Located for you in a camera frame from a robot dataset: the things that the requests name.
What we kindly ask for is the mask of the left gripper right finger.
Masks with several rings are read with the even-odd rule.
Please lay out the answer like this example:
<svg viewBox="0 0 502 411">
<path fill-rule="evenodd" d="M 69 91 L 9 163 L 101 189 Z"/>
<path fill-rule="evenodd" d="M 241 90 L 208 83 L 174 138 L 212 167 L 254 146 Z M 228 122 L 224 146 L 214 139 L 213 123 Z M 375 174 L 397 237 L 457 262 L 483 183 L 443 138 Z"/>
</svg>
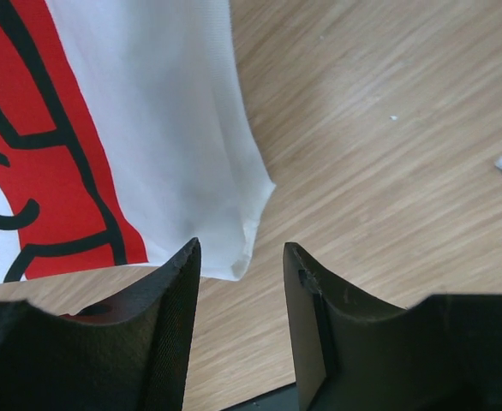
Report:
<svg viewBox="0 0 502 411">
<path fill-rule="evenodd" d="M 502 410 L 502 294 L 370 295 L 303 247 L 284 247 L 302 410 Z"/>
</svg>

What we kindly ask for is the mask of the white t shirt red print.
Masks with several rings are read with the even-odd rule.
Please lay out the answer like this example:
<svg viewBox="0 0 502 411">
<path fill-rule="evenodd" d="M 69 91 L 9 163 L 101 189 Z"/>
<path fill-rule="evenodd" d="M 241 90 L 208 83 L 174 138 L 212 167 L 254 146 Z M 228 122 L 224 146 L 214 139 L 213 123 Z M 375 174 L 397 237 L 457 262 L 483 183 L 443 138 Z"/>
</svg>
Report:
<svg viewBox="0 0 502 411">
<path fill-rule="evenodd" d="M 0 283 L 160 266 L 237 281 L 273 192 L 226 1 L 0 1 Z"/>
</svg>

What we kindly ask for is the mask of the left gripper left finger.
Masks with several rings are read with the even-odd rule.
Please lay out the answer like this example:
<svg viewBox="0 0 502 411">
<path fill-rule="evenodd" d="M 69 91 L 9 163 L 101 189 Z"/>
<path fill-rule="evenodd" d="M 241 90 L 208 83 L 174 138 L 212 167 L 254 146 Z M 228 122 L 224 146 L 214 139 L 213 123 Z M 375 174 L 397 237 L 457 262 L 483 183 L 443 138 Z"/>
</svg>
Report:
<svg viewBox="0 0 502 411">
<path fill-rule="evenodd" d="M 179 410 L 200 283 L 197 239 L 76 315 L 0 301 L 0 410 Z"/>
</svg>

